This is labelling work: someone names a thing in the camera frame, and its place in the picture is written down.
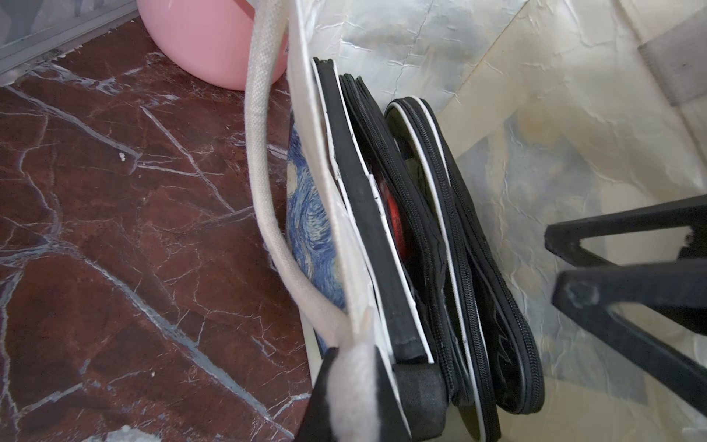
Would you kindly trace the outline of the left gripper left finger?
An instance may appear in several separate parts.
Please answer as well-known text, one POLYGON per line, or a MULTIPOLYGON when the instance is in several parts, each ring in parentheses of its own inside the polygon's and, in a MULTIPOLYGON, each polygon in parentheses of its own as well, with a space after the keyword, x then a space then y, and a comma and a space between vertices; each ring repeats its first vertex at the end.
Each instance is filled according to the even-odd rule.
MULTIPOLYGON (((296 441, 340 441, 334 434, 326 388, 331 385, 331 366, 339 350, 322 354, 314 384, 296 441)), ((427 441, 442 435, 447 423, 447 388, 437 364, 402 364, 392 367, 390 379, 383 361, 377 358, 375 417, 380 441, 427 441)))

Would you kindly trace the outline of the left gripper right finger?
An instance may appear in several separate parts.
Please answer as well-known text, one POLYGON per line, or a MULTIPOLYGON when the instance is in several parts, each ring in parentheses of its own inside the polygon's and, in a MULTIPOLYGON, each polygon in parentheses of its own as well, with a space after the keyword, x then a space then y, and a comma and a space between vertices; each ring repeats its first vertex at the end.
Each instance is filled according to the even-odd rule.
POLYGON ((612 306, 639 304, 688 330, 706 333, 706 198, 694 196, 548 226, 545 247, 572 265, 559 273, 552 305, 635 366, 706 413, 706 368, 660 342, 612 306), (586 250, 583 239, 688 227, 677 260, 620 266, 586 250))

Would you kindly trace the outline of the cream canvas tote bag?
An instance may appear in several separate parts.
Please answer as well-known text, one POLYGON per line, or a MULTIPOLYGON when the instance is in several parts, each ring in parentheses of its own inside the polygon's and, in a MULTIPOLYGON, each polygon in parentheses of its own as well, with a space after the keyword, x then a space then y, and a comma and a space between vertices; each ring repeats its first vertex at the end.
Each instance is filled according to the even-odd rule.
MULTIPOLYGON (((498 414, 497 441, 703 441, 700 414, 552 305, 570 263, 548 226, 706 198, 703 1, 258 1, 246 88, 261 235, 315 355, 339 353, 326 398, 340 441, 380 441, 371 278, 329 155, 312 67, 360 77, 377 106, 431 107, 491 252, 533 333, 545 399, 498 414)), ((390 186, 360 147, 434 362, 432 332, 390 186)), ((583 239, 620 266, 677 260, 688 227, 583 239)), ((706 368, 699 335, 648 307, 612 312, 706 368)))

